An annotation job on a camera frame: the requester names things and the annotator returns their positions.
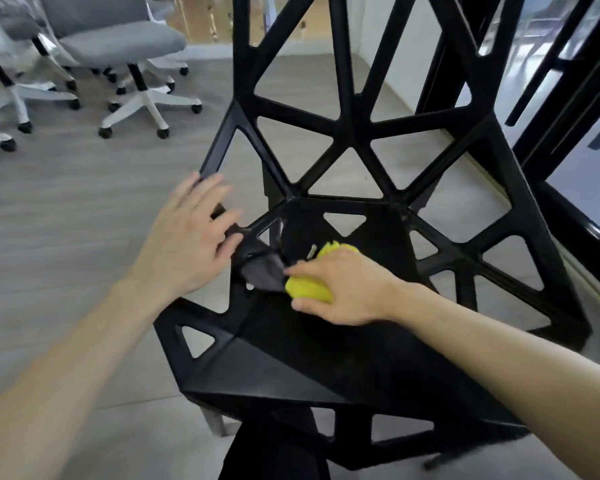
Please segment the hand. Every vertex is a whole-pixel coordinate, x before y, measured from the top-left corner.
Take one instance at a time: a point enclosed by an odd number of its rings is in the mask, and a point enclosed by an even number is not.
[[[223,183],[220,174],[199,179],[195,172],[177,186],[127,275],[141,292],[167,304],[213,281],[229,266],[242,240],[240,233],[224,238],[225,231],[241,217],[241,209],[211,219],[232,187]]]
[[[312,261],[285,270],[289,276],[308,276],[325,283],[333,294],[328,304],[312,298],[295,298],[294,310],[318,315],[341,325],[362,325],[388,318],[388,302],[404,282],[371,259],[340,248]]]

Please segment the right arm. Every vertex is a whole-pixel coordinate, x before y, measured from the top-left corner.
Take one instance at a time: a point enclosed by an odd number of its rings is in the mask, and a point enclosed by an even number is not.
[[[353,251],[287,273],[319,279],[334,296],[332,304],[295,299],[296,310],[336,324],[400,323],[490,391],[574,472],[600,479],[600,365],[403,282]]]

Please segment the left arm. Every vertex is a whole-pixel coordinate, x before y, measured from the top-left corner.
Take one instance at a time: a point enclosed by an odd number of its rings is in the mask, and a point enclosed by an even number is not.
[[[229,265],[242,236],[224,232],[241,211],[210,216],[230,190],[220,175],[186,179],[127,276],[0,396],[0,480],[58,476],[98,394],[158,314]]]

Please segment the white wall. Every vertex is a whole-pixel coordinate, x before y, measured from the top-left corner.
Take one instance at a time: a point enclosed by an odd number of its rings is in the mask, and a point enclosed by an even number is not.
[[[359,54],[369,65],[380,45],[394,1],[366,0]],[[386,83],[412,110],[418,105],[440,33],[429,1],[416,0],[386,76]]]

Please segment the left hand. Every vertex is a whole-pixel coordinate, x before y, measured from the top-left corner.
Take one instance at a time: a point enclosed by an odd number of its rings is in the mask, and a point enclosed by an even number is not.
[[[165,305],[213,281],[229,266],[242,240],[240,233],[224,238],[242,209],[229,209],[215,220],[211,218],[232,187],[223,183],[220,174],[199,180],[195,172],[174,190],[126,277],[140,292],[165,301]]]

